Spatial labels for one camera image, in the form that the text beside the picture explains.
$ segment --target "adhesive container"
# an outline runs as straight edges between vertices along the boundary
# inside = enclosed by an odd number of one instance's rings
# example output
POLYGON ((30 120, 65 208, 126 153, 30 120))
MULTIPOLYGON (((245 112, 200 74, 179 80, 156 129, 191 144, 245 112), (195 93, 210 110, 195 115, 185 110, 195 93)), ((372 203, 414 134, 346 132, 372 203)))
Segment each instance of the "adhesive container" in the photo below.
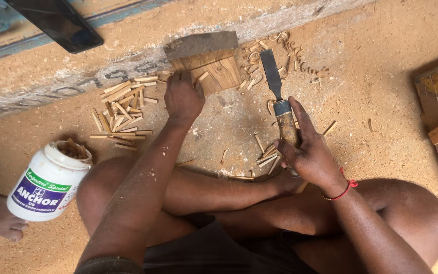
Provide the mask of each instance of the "adhesive container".
POLYGON ((6 205, 11 213, 28 221, 47 221, 64 212, 93 165, 88 150, 87 159, 60 152, 66 142, 50 142, 35 153, 8 195, 6 205))

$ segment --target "sawdust-covered floor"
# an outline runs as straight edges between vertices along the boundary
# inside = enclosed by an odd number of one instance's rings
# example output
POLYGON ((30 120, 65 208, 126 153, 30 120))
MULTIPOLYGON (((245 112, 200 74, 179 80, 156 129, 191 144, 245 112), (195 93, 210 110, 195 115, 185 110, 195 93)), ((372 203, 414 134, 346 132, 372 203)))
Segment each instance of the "sawdust-covered floor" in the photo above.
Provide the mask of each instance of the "sawdust-covered floor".
MULTIPOLYGON (((311 84, 312 76, 292 73, 283 86, 310 113, 318 131, 333 121, 327 136, 339 165, 349 178, 400 178, 428 188, 438 197, 438 158, 419 117, 421 107, 412 84, 417 73, 438 64, 438 0, 383 0, 290 30, 305 49, 307 66, 330 68, 330 76, 311 84), (368 128, 372 119, 374 133, 368 128)), ((268 42, 278 61, 280 46, 268 42)), ((163 84, 147 89, 156 105, 143 108, 143 130, 160 131, 167 119, 163 84)), ((278 137, 266 101, 274 98, 262 83, 240 94, 235 89, 207 98, 204 111, 186 137, 178 162, 195 159, 191 170, 213 176, 255 176, 268 172, 254 161, 264 145, 278 137), (222 106, 234 103, 223 109, 222 106), (228 157, 220 164, 223 150, 228 157)), ((90 140, 95 125, 90 109, 102 109, 98 93, 72 97, 0 120, 0 193, 7 194, 31 156, 25 153, 56 138, 72 137, 86 144, 95 162, 134 152, 90 140)), ((152 140, 140 142, 138 153, 152 140)), ((18 243, 0 238, 0 273, 71 273, 88 240, 72 203, 57 219, 32 223, 18 243)), ((438 262, 433 268, 438 273, 438 262)))

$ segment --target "label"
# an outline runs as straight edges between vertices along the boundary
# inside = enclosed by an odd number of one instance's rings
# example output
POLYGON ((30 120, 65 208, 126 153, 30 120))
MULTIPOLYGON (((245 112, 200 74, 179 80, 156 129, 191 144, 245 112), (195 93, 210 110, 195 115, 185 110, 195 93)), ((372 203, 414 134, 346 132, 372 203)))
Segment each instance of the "label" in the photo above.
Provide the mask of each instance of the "label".
POLYGON ((49 182, 28 168, 11 198, 27 210, 49 213, 60 209, 59 205, 62 199, 71 188, 72 186, 69 185, 49 182))

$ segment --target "forearm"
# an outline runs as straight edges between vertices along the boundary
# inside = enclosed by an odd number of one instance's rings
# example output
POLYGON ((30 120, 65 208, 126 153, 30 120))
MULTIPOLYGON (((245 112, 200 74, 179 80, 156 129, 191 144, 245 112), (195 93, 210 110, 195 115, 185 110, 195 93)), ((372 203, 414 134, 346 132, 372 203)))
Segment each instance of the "forearm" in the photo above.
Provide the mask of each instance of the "forearm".
POLYGON ((368 206, 355 189, 332 201, 332 205, 344 234, 368 273, 432 273, 417 252, 368 206))
POLYGON ((81 262, 118 255, 141 264, 149 230, 191 123, 168 121, 109 201, 81 262))

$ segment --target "red thread bracelet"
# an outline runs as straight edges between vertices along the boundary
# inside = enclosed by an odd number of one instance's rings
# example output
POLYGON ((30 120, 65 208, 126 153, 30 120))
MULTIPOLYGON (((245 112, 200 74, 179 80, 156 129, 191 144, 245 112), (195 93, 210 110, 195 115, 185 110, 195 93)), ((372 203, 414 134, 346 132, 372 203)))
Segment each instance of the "red thread bracelet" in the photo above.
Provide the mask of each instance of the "red thread bracelet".
MULTIPOLYGON (((341 167, 341 174, 342 174, 342 176, 344 176, 344 169, 342 167, 341 167)), ((350 187, 357 187, 357 186, 358 186, 358 183, 356 183, 356 180, 355 179, 350 179, 350 180, 348 180, 348 188, 346 188, 341 195, 339 195, 339 196, 337 196, 335 198, 325 197, 324 194, 322 194, 322 193, 320 193, 320 195, 322 195, 322 197, 324 199, 326 199, 326 200, 335 201, 335 200, 339 199, 340 197, 344 196, 346 193, 348 193, 348 190, 349 190, 350 187)))

